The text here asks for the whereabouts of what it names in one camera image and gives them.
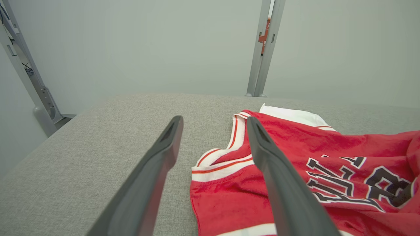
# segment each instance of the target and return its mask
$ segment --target gray fabric surface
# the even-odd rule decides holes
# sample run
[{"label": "gray fabric surface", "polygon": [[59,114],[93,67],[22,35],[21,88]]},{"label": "gray fabric surface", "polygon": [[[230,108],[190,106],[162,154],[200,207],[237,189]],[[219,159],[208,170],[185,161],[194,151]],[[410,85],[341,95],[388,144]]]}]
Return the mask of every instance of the gray fabric surface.
[{"label": "gray fabric surface", "polygon": [[169,120],[184,116],[179,156],[169,172],[155,235],[197,235],[191,167],[226,148],[232,115],[263,103],[319,114],[343,134],[420,129],[420,110],[191,94],[117,97],[78,115],[0,181],[0,235],[84,235]]}]

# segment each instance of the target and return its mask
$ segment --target jersey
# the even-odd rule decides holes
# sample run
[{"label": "jersey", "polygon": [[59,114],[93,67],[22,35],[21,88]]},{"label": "jersey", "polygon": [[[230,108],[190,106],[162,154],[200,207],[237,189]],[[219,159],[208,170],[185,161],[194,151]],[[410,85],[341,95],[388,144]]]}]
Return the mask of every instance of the jersey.
[{"label": "jersey", "polygon": [[260,121],[342,235],[418,234],[419,131],[342,135],[319,116],[294,122],[244,110],[233,116],[228,147],[206,152],[192,168],[190,197],[200,236],[277,234],[263,174],[252,160],[250,116]]}]

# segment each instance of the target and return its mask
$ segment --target fabric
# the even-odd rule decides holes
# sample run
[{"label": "fabric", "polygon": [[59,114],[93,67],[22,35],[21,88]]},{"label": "fabric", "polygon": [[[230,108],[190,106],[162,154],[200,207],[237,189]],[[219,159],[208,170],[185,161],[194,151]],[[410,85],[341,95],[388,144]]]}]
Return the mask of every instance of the fabric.
[{"label": "fabric", "polygon": [[320,128],[322,130],[336,131],[331,126],[329,126],[319,115],[310,113],[308,111],[271,107],[266,106],[264,103],[260,108],[260,113]]},{"label": "fabric", "polygon": [[199,235],[276,235],[249,146],[249,116],[264,126],[343,235],[417,235],[420,131],[345,136],[303,124],[315,114],[271,111],[302,123],[244,110],[234,115],[228,148],[208,151],[192,168]]},{"label": "fabric", "polygon": [[319,114],[343,134],[420,129],[420,110],[391,106],[195,94],[115,97],[78,114],[0,180],[0,235],[85,235],[175,115],[184,117],[184,132],[154,235],[196,235],[191,166],[204,152],[226,148],[232,114],[259,111],[263,103]]}]

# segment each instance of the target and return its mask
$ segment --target white wall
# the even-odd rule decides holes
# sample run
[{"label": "white wall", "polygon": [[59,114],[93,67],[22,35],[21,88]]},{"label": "white wall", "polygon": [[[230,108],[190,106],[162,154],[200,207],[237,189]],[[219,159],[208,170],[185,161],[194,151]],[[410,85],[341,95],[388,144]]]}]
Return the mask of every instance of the white wall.
[{"label": "white wall", "polygon": [[[3,29],[0,37],[7,37]],[[32,113],[34,108],[0,44],[0,178],[47,139]]]},{"label": "white wall", "polygon": [[419,0],[286,0],[264,93],[420,108]]},{"label": "white wall", "polygon": [[9,2],[61,113],[117,94],[246,94],[261,0]]}]

